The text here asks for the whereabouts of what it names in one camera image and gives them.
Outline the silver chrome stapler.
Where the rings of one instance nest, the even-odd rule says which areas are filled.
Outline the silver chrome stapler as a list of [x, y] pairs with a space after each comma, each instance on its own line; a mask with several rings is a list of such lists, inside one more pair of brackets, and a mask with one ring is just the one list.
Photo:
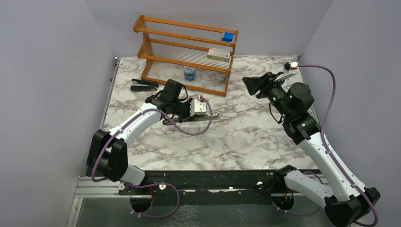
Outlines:
[[180, 120], [179, 117], [173, 117], [172, 121], [174, 123], [202, 122], [202, 121], [209, 121], [210, 117], [212, 118], [212, 120], [216, 120], [220, 118], [220, 114], [219, 113], [196, 114], [194, 116], [190, 116], [182, 120]]

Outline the black stapler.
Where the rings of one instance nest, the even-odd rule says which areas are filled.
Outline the black stapler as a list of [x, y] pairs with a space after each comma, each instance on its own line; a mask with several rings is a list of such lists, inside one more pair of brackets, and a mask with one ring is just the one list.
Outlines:
[[130, 90], [132, 92], [148, 92], [148, 91], [157, 91], [159, 88], [158, 83], [141, 80], [141, 79], [132, 79], [132, 85]]

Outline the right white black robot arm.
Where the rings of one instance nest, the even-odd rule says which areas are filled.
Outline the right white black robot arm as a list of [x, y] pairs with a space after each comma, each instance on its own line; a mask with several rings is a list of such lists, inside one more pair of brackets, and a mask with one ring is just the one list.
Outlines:
[[282, 117], [285, 133], [318, 166], [328, 182], [322, 185], [291, 165], [274, 172], [273, 187], [278, 192], [294, 190], [318, 204], [331, 223], [346, 227], [371, 211], [380, 198], [379, 191], [367, 188], [345, 165], [329, 144], [321, 125], [309, 114], [314, 102], [308, 85], [296, 82], [288, 91], [278, 74], [244, 77], [248, 93], [267, 98]]

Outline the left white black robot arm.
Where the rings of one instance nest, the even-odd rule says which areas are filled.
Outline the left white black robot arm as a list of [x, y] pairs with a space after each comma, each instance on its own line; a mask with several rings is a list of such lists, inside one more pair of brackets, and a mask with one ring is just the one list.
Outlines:
[[[143, 132], [161, 120], [169, 121], [176, 129], [190, 136], [205, 133], [213, 121], [213, 111], [209, 101], [199, 95], [197, 98], [180, 98], [186, 86], [169, 79], [164, 88], [145, 99], [139, 110], [123, 123], [109, 131], [97, 130], [92, 138], [87, 166], [91, 169], [93, 182], [110, 180], [131, 184], [132, 190], [143, 194], [148, 190], [146, 172], [129, 165], [128, 146]], [[177, 125], [178, 122], [192, 121], [208, 117], [207, 126], [198, 132], [188, 132]]]

